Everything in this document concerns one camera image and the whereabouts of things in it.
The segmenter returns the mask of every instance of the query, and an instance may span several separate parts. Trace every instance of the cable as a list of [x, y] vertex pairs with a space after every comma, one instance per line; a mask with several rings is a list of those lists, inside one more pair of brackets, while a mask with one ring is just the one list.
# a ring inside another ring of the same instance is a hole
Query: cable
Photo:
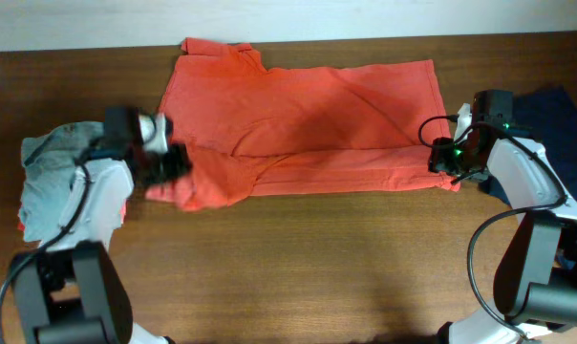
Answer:
[[422, 128], [424, 128], [424, 126], [432, 121], [432, 120], [436, 120], [436, 119], [449, 119], [454, 121], [455, 120], [455, 116], [437, 116], [437, 117], [432, 117], [429, 118], [427, 120], [425, 120], [421, 125], [420, 128], [418, 129], [418, 138], [420, 139], [420, 142], [432, 149], [446, 149], [446, 148], [452, 148], [455, 146], [456, 143], [462, 141], [462, 139], [473, 129], [476, 128], [485, 128], [489, 131], [493, 131], [495, 132], [500, 138], [502, 139], [507, 139], [509, 140], [511, 143], [513, 143], [515, 146], [517, 146], [518, 148], [520, 148], [523, 152], [526, 153], [526, 155], [532, 159], [534, 162], [536, 162], [537, 164], [539, 164], [541, 166], [541, 168], [544, 170], [544, 172], [547, 174], [547, 176], [552, 180], [552, 182], [554, 183], [554, 187], [556, 188], [556, 190], [559, 193], [559, 198], [558, 200], [556, 200], [556, 202], [551, 203], [551, 204], [542, 204], [542, 205], [533, 205], [533, 206], [526, 206], [526, 207], [522, 207], [522, 208], [517, 208], [517, 209], [511, 209], [511, 210], [507, 210], [505, 212], [502, 212], [500, 214], [497, 214], [493, 217], [491, 217], [490, 219], [486, 220], [483, 222], [483, 224], [481, 224], [478, 229], [476, 229], [476, 231], [473, 233], [473, 236], [471, 237], [471, 240], [469, 241], [469, 248], [467, 249], [467, 274], [469, 276], [469, 284], [471, 285], [471, 290], [473, 291], [473, 293], [475, 294], [476, 298], [478, 299], [478, 302], [480, 303], [481, 307], [488, 313], [488, 315], [490, 315], [495, 321], [497, 321], [499, 324], [505, 326], [507, 329], [512, 330], [514, 332], [516, 332], [522, 339], [528, 339], [528, 336], [526, 334], [525, 331], [523, 331], [522, 329], [520, 329], [519, 327], [510, 324], [509, 322], [507, 322], [505, 319], [501, 318], [500, 316], [498, 316], [491, 308], [490, 306], [488, 306], [488, 304], [486, 303], [486, 301], [483, 299], [483, 297], [481, 296], [480, 290], [478, 289], [478, 284], [476, 283], [476, 277], [475, 277], [475, 272], [473, 270], [473, 256], [474, 256], [474, 251], [475, 251], [475, 246], [476, 246], [476, 242], [478, 241], [478, 238], [480, 238], [480, 235], [493, 223], [497, 222], [500, 219], [506, 218], [508, 216], [512, 216], [512, 215], [518, 215], [518, 214], [522, 214], [525, 213], [526, 211], [539, 211], [539, 210], [549, 210], [549, 209], [553, 209], [556, 208], [558, 206], [563, 205], [566, 202], [567, 199], [567, 195], [565, 193], [565, 189], [563, 188], [562, 183], [560, 182], [560, 180], [558, 179], [558, 177], [556, 177], [556, 174], [554, 174], [554, 172], [551, 170], [551, 168], [549, 166], [547, 166], [547, 164], [545, 164], [545, 162], [543, 162], [539, 156], [537, 155], [537, 153], [535, 152], [531, 152], [528, 148], [526, 148], [526, 146], [524, 146], [523, 144], [521, 144], [518, 140], [516, 140], [514, 137], [512, 137], [511, 135], [507, 134], [506, 132], [504, 132], [502, 129], [499, 129], [493, 125], [490, 125], [488, 123], [485, 122], [476, 122], [473, 123], [471, 125], [469, 125], [463, 132], [462, 134], [457, 138], [454, 139], [451, 143], [446, 143], [446, 144], [438, 144], [438, 145], [434, 145], [434, 144], [430, 144], [427, 143], [426, 141], [424, 141], [424, 139], [422, 138]]
[[80, 216], [80, 213], [82, 212], [82, 209], [85, 206], [85, 203], [87, 201], [87, 196], [89, 195], [89, 187], [91, 185], [91, 175], [89, 174], [89, 170], [87, 170], [87, 167], [85, 167], [84, 164], [78, 164], [77, 166], [82, 168], [82, 170], [85, 174], [85, 188], [82, 192], [82, 196], [80, 197], [80, 201], [78, 202], [78, 205], [76, 206], [76, 210], [75, 210], [74, 215], [72, 215], [72, 218], [70, 219], [70, 221], [65, 226], [62, 226], [60, 228], [59, 234], [57, 234], [50, 241], [48, 241], [47, 243], [45, 243], [44, 245], [39, 247], [32, 254], [25, 257], [16, 266], [16, 268], [11, 269], [9, 275], [4, 280], [4, 283], [2, 284], [2, 287], [0, 288], [0, 344], [6, 344], [6, 342], [4, 341], [4, 330], [2, 329], [2, 305], [4, 304], [4, 298], [6, 296], [6, 293], [9, 289], [9, 286], [11, 285], [12, 281], [19, 275], [19, 273], [21, 272], [21, 270], [23, 270], [24, 267], [26, 267], [29, 263], [32, 262], [32, 260], [34, 258], [36, 258], [40, 254], [44, 253], [47, 250], [47, 248], [56, 244], [59, 240], [61, 240], [64, 236], [66, 236], [66, 234], [68, 234], [70, 232], [70, 229], [75, 225], [76, 221], [78, 220], [78, 216]]

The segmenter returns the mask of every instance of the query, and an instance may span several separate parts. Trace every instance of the wooden table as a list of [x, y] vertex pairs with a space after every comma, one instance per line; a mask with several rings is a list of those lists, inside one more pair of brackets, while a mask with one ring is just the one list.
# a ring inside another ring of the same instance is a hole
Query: wooden table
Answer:
[[[489, 88], [563, 84], [577, 103], [577, 32], [255, 44], [267, 67], [355, 67], [433, 58], [446, 109]], [[178, 47], [0, 54], [0, 284], [24, 244], [16, 230], [19, 144], [102, 120], [109, 105], [154, 110]], [[464, 184], [441, 189], [250, 198], [195, 214], [129, 203], [111, 256], [135, 318], [180, 343], [404, 343], [478, 308], [466, 276], [473, 230], [507, 209]], [[481, 237], [486, 297], [514, 219]], [[21, 339], [9, 295], [7, 340]], [[547, 343], [577, 343], [577, 330]]]

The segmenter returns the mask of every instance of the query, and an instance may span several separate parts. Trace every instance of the wooden tabletop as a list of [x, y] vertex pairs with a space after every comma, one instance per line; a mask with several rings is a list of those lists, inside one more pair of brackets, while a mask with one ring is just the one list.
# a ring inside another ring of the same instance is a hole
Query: wooden tabletop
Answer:
[[[267, 67], [355, 67], [432, 58], [448, 112], [480, 90], [562, 84], [577, 104], [577, 32], [255, 44]], [[0, 53], [0, 284], [24, 248], [16, 230], [19, 145], [106, 106], [154, 110], [178, 47]], [[435, 333], [479, 305], [465, 256], [475, 228], [506, 210], [464, 183], [441, 189], [249, 198], [184, 213], [137, 194], [111, 257], [136, 321], [179, 343], [384, 342]], [[492, 278], [517, 223], [491, 226], [476, 274]], [[22, 342], [11, 295], [4, 326]], [[577, 343], [577, 330], [546, 343]]]

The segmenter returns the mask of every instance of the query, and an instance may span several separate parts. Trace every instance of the red cloth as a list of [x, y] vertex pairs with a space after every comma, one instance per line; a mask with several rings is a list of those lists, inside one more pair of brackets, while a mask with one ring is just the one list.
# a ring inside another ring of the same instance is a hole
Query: red cloth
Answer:
[[[439, 186], [418, 126], [445, 115], [433, 61], [266, 70], [249, 44], [188, 38], [160, 105], [187, 143], [190, 176], [147, 197], [185, 210], [250, 196]], [[425, 127], [450, 137], [447, 122]]]

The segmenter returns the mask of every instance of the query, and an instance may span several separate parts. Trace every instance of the wood grain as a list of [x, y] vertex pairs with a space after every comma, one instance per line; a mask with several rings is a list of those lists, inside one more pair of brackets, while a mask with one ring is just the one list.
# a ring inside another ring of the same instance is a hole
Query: wood grain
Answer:
[[[267, 67], [354, 67], [433, 58], [447, 111], [483, 89], [564, 85], [577, 104], [577, 32], [269, 43]], [[16, 231], [19, 144], [109, 105], [155, 109], [178, 47], [0, 54], [0, 284]], [[473, 230], [506, 209], [464, 184], [439, 189], [250, 198], [188, 214], [129, 203], [111, 256], [136, 320], [179, 343], [405, 343], [478, 308], [466, 277]], [[476, 253], [481, 288], [516, 228], [492, 226]], [[9, 296], [4, 324], [22, 341]], [[548, 343], [577, 344], [577, 330]]]

